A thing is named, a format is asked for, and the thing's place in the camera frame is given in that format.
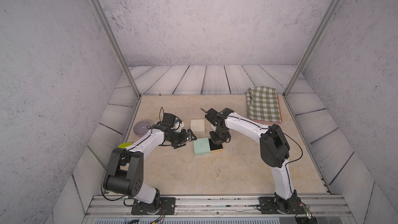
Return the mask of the black lined box drawer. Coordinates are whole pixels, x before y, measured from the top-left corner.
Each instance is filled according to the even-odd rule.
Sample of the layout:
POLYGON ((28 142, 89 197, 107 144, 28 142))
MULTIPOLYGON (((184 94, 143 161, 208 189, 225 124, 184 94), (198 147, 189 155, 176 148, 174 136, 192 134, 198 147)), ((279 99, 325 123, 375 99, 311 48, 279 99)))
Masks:
POLYGON ((217 152, 221 152, 224 150, 223 145, 222 144, 214 144, 212 140, 209 140, 209 147, 210 147, 210 153, 217 153, 217 152))

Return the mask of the mint green jewelry box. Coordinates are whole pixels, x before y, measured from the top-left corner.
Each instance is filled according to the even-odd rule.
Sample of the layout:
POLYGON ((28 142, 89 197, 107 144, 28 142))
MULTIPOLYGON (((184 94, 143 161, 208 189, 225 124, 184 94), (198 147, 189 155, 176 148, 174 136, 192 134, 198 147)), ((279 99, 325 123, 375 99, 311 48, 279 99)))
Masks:
POLYGON ((208 155, 211 153, 209 138, 200 138, 193 142, 194 154, 196 156, 208 155))

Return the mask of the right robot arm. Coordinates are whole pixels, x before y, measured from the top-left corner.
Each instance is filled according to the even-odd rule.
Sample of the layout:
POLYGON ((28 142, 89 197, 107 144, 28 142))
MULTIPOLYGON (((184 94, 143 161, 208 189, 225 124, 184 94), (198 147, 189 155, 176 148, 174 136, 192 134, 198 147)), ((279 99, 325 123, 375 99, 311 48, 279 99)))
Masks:
POLYGON ((279 125, 261 125, 229 108, 220 112, 211 108, 206 112, 205 119, 212 125, 210 139, 216 145, 228 143, 232 139, 230 130, 259 143, 261 159, 272 170, 274 196, 280 212, 287 213, 291 207, 301 204, 289 172, 290 145, 286 139, 288 136, 279 125))

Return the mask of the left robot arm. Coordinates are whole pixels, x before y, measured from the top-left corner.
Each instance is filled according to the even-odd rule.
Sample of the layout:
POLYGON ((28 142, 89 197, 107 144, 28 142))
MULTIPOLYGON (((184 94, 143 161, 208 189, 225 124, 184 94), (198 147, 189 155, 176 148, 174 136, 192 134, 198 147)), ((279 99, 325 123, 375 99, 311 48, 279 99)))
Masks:
POLYGON ((158 208, 160 192, 144 183, 144 160, 157 147, 169 141, 174 149, 195 141, 192 130, 180 131, 154 124, 134 144, 125 143, 115 148, 105 168, 102 190, 122 194, 143 204, 158 208))

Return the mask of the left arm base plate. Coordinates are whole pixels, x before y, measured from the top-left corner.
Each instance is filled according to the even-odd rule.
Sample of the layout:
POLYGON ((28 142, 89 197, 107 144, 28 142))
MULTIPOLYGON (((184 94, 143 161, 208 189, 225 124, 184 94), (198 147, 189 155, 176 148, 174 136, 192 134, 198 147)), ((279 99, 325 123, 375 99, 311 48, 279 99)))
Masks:
POLYGON ((152 203, 145 203, 134 200, 131 214, 132 215, 174 215, 176 207, 176 198, 174 197, 160 197, 155 198, 152 203))

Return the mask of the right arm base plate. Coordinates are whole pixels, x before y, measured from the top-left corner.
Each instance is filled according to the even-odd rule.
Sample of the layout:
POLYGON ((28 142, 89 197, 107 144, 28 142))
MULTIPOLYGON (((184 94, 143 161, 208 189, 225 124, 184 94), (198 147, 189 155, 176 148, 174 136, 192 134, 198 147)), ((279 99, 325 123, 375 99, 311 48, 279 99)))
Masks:
POLYGON ((260 197, 256 206, 262 214, 305 214, 305 207, 298 197, 285 200, 280 197, 260 197))

